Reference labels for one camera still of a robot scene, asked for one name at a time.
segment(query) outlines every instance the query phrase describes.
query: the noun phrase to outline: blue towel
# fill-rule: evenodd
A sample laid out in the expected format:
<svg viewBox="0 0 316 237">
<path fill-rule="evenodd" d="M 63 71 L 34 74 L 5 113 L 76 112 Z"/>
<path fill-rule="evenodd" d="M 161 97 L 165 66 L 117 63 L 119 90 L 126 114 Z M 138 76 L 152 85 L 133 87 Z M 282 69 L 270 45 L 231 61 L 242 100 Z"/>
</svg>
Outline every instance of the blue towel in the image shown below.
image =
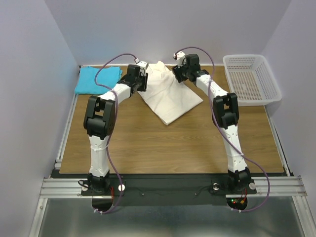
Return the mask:
<svg viewBox="0 0 316 237">
<path fill-rule="evenodd" d="M 94 77 L 98 70 L 98 68 L 93 67 L 81 68 L 79 81 L 75 88 L 76 94 L 101 95 L 108 91 L 107 88 L 98 86 L 94 83 Z M 122 70 L 120 67 L 105 68 L 98 74 L 97 81 L 99 84 L 107 85 L 110 88 L 113 88 L 120 80 L 121 75 Z"/>
</svg>

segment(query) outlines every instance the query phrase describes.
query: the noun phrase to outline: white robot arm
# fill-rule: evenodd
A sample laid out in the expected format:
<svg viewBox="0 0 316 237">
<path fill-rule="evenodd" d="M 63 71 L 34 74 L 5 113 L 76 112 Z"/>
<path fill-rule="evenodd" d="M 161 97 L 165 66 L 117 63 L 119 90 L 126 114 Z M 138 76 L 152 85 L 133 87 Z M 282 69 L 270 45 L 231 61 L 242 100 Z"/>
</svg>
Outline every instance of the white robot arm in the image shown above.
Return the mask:
<svg viewBox="0 0 316 237">
<path fill-rule="evenodd" d="M 211 76 L 206 70 L 201 70 L 199 58 L 196 54 L 185 55 L 182 51 L 174 55 L 177 66 L 173 67 L 173 73 L 178 82 L 189 79 L 206 95 L 208 95 Z M 214 115 L 220 130 L 225 137 L 241 151 L 238 137 L 238 104 L 237 96 L 223 90 L 215 81 L 211 81 L 210 99 L 213 102 Z M 228 172 L 232 189 L 242 189 L 251 182 L 250 171 L 244 158 L 223 138 L 228 159 Z"/>
<path fill-rule="evenodd" d="M 118 104 L 132 96 L 136 91 L 146 91 L 148 74 L 146 62 L 128 65 L 127 74 L 117 82 L 112 91 L 100 96 L 91 96 L 88 100 L 84 128 L 90 140 L 91 166 L 88 182 L 95 191 L 106 191 L 109 187 L 109 165 L 107 147 L 116 120 L 116 98 Z"/>
</svg>

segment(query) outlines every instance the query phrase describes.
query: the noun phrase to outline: white plastic basket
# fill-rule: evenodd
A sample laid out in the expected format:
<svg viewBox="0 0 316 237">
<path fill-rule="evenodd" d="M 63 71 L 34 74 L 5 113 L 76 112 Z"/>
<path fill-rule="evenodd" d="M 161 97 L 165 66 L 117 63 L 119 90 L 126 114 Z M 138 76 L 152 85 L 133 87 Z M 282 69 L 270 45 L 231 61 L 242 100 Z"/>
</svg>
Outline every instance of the white plastic basket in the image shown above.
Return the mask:
<svg viewBox="0 0 316 237">
<path fill-rule="evenodd" d="M 262 55 L 227 55 L 223 61 L 229 89 L 237 95 L 239 106 L 267 105 L 282 98 Z"/>
</svg>

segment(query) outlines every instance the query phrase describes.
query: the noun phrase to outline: gray wall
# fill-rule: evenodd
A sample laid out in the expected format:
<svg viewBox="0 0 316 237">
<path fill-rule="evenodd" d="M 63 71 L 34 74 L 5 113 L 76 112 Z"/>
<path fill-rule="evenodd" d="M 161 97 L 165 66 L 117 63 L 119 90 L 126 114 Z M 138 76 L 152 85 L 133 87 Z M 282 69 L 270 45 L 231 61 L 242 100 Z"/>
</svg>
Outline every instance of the gray wall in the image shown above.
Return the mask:
<svg viewBox="0 0 316 237">
<path fill-rule="evenodd" d="M 200 46 L 222 64 L 227 54 L 261 53 L 290 0 L 45 0 L 80 65 L 120 53 L 174 63 Z M 200 54 L 202 63 L 210 63 Z M 123 57 L 116 63 L 130 63 Z"/>
<path fill-rule="evenodd" d="M 78 66 L 43 0 L 0 3 L 0 231 L 28 236 Z"/>
<path fill-rule="evenodd" d="M 265 48 L 283 99 L 269 107 L 290 168 L 316 218 L 316 1 L 293 0 Z"/>
</svg>

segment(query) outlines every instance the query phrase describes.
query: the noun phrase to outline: wooden table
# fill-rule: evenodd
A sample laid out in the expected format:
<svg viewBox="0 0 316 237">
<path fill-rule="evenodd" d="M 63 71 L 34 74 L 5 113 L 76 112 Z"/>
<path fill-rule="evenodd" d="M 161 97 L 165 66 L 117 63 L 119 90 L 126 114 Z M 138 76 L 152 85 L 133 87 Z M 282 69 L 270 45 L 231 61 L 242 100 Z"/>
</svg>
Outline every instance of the wooden table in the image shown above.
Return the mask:
<svg viewBox="0 0 316 237">
<path fill-rule="evenodd" d="M 229 91 L 224 67 L 216 68 L 215 81 Z M 227 156 L 220 133 L 212 122 L 207 96 L 185 83 L 204 101 L 166 126 L 138 93 L 119 105 L 110 142 L 111 158 L 120 173 L 227 172 Z M 60 173 L 87 173 L 90 143 L 83 118 L 90 95 L 79 95 Z M 263 106 L 239 108 L 239 138 L 246 157 L 267 172 L 283 172 Z M 251 172 L 261 172 L 248 162 Z"/>
</svg>

